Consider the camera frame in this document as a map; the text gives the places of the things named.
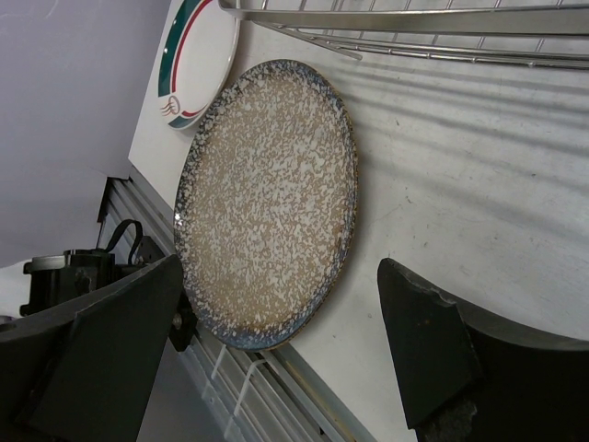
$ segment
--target white countertop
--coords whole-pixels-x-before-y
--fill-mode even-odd
[[[180,0],[173,0],[164,37]],[[402,262],[512,320],[589,339],[589,74],[366,55],[356,62],[244,23],[232,77],[310,64],[339,90],[360,159],[340,281],[291,342],[378,440],[408,431],[376,269]],[[169,129],[156,60],[130,160],[173,206],[195,128]]]

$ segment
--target brown speckled plate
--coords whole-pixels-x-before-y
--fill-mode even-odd
[[[202,117],[176,197],[199,320],[243,350],[287,342],[338,276],[356,200],[352,125],[327,80],[290,60],[249,69]]]

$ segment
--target dish rack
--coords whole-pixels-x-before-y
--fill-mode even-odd
[[[361,52],[372,52],[589,69],[589,4],[538,3],[542,2],[219,0],[221,8],[239,19],[357,60]]]

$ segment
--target white plate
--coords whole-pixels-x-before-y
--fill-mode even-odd
[[[227,80],[239,21],[216,0],[185,0],[161,54],[157,96],[166,123],[185,129],[197,122]]]

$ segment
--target oval plate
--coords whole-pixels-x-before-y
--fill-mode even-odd
[[[198,319],[243,350],[291,339],[343,265],[357,192],[327,80],[289,60],[248,70],[205,112],[180,177],[174,238]]]
[[[197,122],[227,80],[239,21],[214,0],[184,0],[161,55],[159,110],[174,129]]]

